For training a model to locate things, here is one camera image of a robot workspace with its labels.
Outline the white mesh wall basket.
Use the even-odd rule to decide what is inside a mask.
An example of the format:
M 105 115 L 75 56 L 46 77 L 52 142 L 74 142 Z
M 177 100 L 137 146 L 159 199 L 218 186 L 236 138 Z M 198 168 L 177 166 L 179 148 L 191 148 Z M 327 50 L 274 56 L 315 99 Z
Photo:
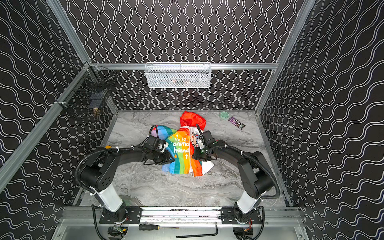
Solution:
M 145 77 L 152 89 L 207 89 L 211 86 L 212 66 L 209 62 L 149 62 Z

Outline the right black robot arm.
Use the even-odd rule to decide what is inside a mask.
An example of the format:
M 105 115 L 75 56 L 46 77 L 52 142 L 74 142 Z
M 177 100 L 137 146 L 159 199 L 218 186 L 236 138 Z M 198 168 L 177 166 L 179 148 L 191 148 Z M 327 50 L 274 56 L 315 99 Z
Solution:
M 209 131 L 200 133 L 199 140 L 202 142 L 202 147 L 195 147 L 193 154 L 195 160 L 208 162 L 218 158 L 238 168 L 244 192 L 234 208 L 240 213 L 245 215 L 264 200 L 280 197 L 278 181 L 261 152 L 242 151 L 223 140 L 215 140 Z

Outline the black handled screwdriver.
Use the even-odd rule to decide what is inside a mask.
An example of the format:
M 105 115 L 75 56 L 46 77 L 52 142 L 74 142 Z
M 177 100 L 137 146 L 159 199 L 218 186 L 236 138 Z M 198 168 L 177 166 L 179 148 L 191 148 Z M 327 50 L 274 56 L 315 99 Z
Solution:
M 162 227 L 162 226 L 153 225 L 153 224 L 139 225 L 139 231 L 154 231 L 154 230 L 161 230 L 161 229 L 179 229 L 179 227 Z

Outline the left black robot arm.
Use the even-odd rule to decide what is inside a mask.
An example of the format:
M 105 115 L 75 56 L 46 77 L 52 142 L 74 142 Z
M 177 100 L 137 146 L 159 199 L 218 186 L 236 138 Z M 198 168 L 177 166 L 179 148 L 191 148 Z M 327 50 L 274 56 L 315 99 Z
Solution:
M 94 195 L 104 209 L 118 213 L 125 204 L 112 185 L 117 168 L 123 164 L 147 161 L 152 165 L 170 164 L 175 157 L 167 147 L 166 141 L 149 136 L 144 143 L 128 148 L 98 148 L 78 163 L 75 181 Z

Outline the green round lid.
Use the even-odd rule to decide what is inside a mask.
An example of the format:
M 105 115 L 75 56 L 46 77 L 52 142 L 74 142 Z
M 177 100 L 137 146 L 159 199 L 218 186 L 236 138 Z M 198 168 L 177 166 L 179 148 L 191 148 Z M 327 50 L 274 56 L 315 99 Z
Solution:
M 220 117 L 221 119 L 228 119 L 229 116 L 230 116 L 229 113 L 228 113 L 228 112 L 225 112 L 225 111 L 222 111 L 222 112 L 219 113 L 219 117 Z

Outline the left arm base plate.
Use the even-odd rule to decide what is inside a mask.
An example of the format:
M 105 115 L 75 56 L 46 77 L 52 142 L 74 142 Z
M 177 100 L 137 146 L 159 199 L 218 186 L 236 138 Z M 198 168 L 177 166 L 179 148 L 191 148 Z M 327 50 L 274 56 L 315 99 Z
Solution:
M 103 209 L 100 224 L 139 224 L 143 209 L 140 207 L 121 206 L 116 212 Z

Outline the rainbow kids zip jacket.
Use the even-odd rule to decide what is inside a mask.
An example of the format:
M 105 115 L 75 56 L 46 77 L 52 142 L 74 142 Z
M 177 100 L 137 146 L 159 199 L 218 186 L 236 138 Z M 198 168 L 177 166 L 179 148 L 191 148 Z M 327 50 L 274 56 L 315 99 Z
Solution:
M 167 126 L 157 126 L 151 130 L 151 135 L 159 137 L 168 143 L 166 150 L 171 154 L 174 162 L 162 166 L 162 171 L 170 174 L 193 174 L 194 177 L 208 173 L 214 164 L 193 158 L 195 150 L 203 149 L 200 138 L 204 132 L 207 121 L 193 112 L 183 112 L 180 117 L 181 127 L 176 130 Z

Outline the brass fitting in basket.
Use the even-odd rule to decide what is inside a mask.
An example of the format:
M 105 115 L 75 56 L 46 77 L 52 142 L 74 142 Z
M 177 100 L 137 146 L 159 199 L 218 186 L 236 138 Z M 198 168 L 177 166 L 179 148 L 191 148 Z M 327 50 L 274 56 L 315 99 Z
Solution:
M 93 108 L 93 116 L 96 118 L 100 115 L 100 109 L 99 108 Z

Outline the purple snack wrapper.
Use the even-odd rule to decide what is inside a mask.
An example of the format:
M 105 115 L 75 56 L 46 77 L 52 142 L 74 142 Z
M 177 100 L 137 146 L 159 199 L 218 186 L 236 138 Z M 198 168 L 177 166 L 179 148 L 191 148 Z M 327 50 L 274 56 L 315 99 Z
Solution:
M 228 119 L 228 121 L 230 123 L 232 123 L 234 126 L 236 126 L 237 128 L 239 128 L 240 130 L 242 130 L 246 125 L 243 124 L 241 121 L 239 121 L 238 119 L 236 119 L 235 117 L 230 117 Z

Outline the black allen key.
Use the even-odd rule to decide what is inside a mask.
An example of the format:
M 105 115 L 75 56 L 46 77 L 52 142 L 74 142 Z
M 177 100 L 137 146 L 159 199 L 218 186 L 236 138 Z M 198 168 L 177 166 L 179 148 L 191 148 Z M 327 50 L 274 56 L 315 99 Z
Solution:
M 219 233 L 218 225 L 215 225 L 215 232 L 214 233 L 176 236 L 176 239 L 214 237 L 214 236 L 217 236 L 218 233 Z

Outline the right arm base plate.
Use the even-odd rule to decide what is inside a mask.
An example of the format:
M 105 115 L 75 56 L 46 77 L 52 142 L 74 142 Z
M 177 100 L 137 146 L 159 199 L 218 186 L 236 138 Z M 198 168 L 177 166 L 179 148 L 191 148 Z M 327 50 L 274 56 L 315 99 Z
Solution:
M 240 209 L 234 207 L 221 208 L 218 219 L 221 220 L 223 225 L 246 225 L 249 224 L 250 221 L 256 225 L 262 223 L 260 210 L 252 209 L 250 212 L 244 214 Z

